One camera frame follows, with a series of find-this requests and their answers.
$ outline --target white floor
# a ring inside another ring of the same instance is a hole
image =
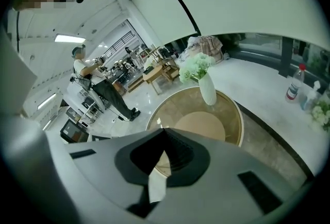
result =
[[[327,157],[330,138],[320,127],[312,123],[309,114],[304,113],[297,102],[288,103],[285,93],[290,78],[278,75],[277,71],[266,66],[247,61],[230,59],[209,69],[216,89],[252,111],[300,155],[316,175]],[[157,95],[151,85],[143,83],[131,93],[124,95],[129,108],[136,107],[141,115],[133,122],[115,120],[110,110],[102,114],[91,126],[93,131],[109,133],[111,136],[125,136],[144,131],[155,109],[170,95],[188,87],[194,87],[193,81],[182,84],[177,78],[172,85],[162,77],[155,87],[162,93]]]

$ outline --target round table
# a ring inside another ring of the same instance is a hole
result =
[[[199,87],[174,93],[158,106],[146,129],[184,129],[240,146],[244,131],[241,111],[227,95],[220,91],[216,93],[217,102],[213,106],[204,102]],[[171,175],[165,153],[161,156],[156,169],[166,177]]]

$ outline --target black shoe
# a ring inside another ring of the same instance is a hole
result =
[[[140,115],[141,111],[134,112],[132,117],[129,119],[130,122],[134,121]]]

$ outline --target black cable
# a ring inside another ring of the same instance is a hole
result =
[[[20,18],[20,12],[17,12],[16,16],[16,40],[17,40],[17,53],[20,52],[20,36],[19,36],[19,18]]]

